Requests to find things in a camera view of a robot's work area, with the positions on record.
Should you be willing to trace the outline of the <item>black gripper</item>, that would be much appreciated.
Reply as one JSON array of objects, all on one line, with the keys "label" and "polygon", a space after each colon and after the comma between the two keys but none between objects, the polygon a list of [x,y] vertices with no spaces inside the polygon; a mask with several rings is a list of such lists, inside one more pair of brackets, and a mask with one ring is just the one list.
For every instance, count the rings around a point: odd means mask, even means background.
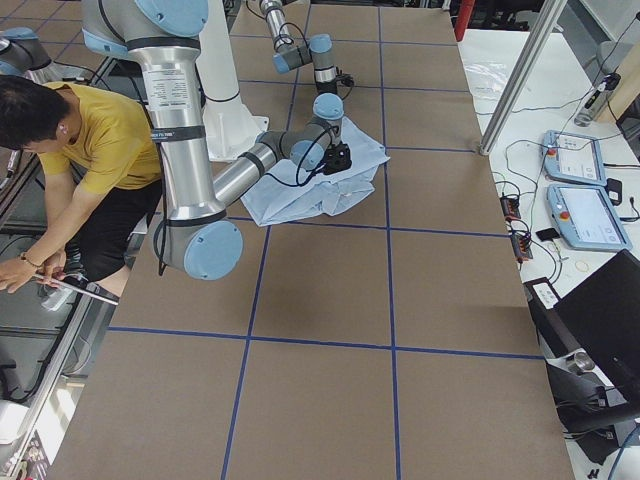
[{"label": "black gripper", "polygon": [[324,175],[332,175],[350,169],[352,166],[350,147],[343,142],[329,146],[322,162]]}]

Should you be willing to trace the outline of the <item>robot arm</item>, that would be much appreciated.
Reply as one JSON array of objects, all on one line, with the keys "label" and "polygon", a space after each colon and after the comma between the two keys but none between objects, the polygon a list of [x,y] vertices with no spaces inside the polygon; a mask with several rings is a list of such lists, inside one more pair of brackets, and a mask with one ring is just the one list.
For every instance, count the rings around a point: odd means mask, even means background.
[{"label": "robot arm", "polygon": [[310,176],[351,165],[341,138],[340,72],[326,34],[293,38],[283,3],[258,5],[273,40],[273,63],[287,73],[314,69],[313,114],[299,131],[270,131],[243,104],[224,9],[218,1],[86,1],[86,46],[137,63],[151,138],[160,155],[164,216],[153,247],[161,267],[217,280],[236,266],[240,230],[227,208],[278,161]]},{"label": "robot arm", "polygon": [[272,37],[272,61],[276,72],[286,74],[312,65],[317,91],[320,94],[336,94],[338,69],[334,62],[331,37],[318,34],[306,39],[297,25],[286,21],[284,5],[285,2],[278,0],[258,2]]}]

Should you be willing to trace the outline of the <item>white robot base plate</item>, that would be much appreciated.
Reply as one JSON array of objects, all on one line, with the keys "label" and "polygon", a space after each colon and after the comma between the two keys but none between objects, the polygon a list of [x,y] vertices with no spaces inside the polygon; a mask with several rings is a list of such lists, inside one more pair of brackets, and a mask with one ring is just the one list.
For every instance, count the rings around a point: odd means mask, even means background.
[{"label": "white robot base plate", "polygon": [[205,96],[203,122],[209,159],[230,162],[254,145],[269,119],[252,115],[241,98],[223,2],[212,0],[207,6],[196,61]]}]

